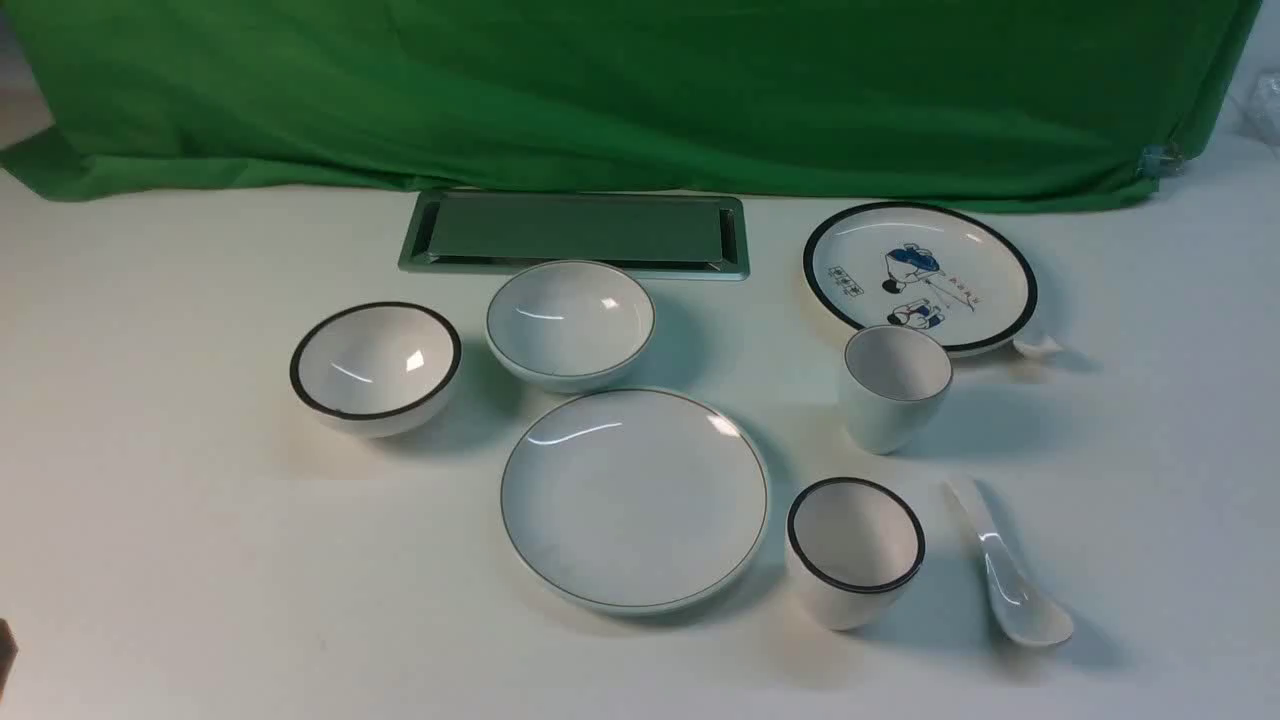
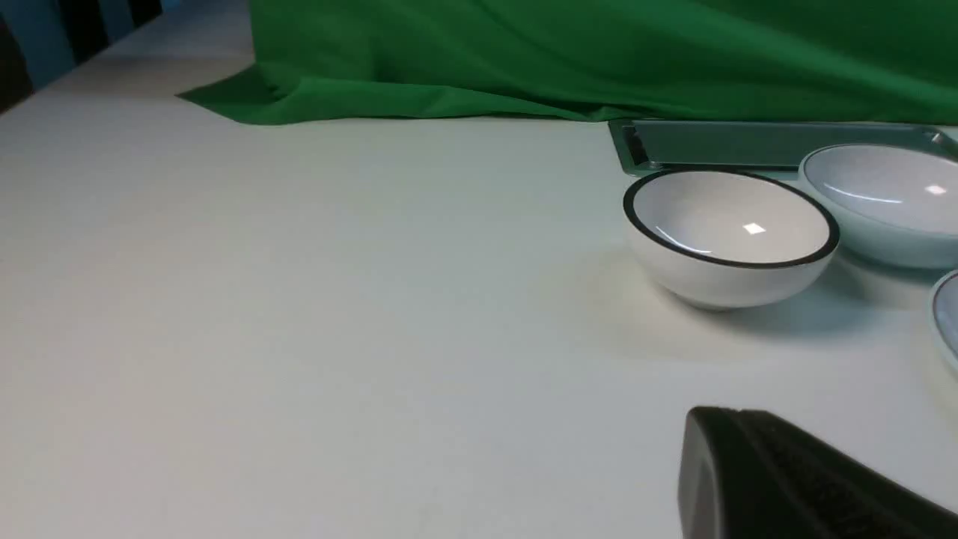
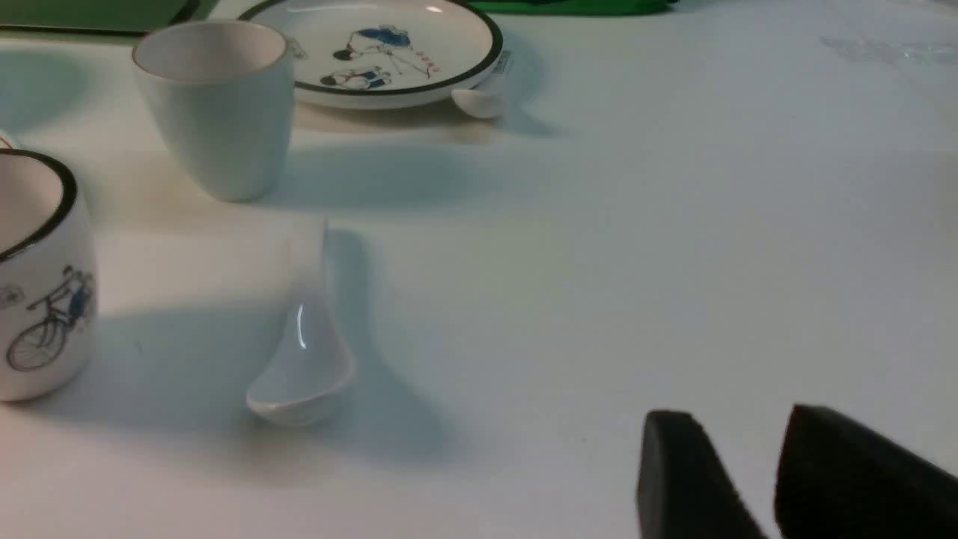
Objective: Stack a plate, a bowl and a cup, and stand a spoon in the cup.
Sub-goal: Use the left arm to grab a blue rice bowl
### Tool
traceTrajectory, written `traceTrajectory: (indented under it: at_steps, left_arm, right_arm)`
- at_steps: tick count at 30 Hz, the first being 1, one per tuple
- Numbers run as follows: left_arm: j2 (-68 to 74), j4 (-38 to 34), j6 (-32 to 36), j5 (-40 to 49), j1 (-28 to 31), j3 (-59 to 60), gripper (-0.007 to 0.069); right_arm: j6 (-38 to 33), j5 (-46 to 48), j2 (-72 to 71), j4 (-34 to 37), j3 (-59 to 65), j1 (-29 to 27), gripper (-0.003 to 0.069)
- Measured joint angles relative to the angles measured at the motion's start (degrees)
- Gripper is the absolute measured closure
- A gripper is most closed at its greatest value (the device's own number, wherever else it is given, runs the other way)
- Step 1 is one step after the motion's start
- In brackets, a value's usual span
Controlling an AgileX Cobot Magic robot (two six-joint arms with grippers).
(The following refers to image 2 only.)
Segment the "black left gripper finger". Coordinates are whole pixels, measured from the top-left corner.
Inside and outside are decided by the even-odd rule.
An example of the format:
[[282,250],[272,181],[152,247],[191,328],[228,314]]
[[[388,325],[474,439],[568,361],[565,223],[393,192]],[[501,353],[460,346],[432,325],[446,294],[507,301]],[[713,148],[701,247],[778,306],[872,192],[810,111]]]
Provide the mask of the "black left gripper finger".
[[957,517],[776,414],[695,406],[678,511],[685,538],[954,538]]

